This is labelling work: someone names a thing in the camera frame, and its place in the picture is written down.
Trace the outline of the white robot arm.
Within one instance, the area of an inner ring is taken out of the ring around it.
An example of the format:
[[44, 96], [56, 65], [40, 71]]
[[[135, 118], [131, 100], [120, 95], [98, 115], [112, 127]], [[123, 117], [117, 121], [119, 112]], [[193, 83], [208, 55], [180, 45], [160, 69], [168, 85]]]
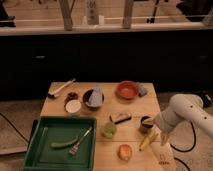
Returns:
[[154, 123], [161, 131], [161, 145], [164, 146], [176, 126], [188, 120], [195, 123], [213, 139], [213, 116], [204, 109], [203, 100], [195, 94], [175, 94], [168, 107], [154, 117]]

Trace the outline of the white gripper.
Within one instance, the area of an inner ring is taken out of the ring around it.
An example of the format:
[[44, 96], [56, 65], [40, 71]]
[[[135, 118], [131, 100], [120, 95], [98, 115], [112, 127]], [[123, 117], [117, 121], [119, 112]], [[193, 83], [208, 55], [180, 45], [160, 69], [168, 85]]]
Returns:
[[155, 118], [154, 118], [154, 124], [159, 128], [161, 131], [160, 137], [161, 137], [161, 145], [164, 146], [169, 137], [170, 133], [173, 131], [174, 127], [171, 126], [162, 116], [161, 113], [159, 113]]

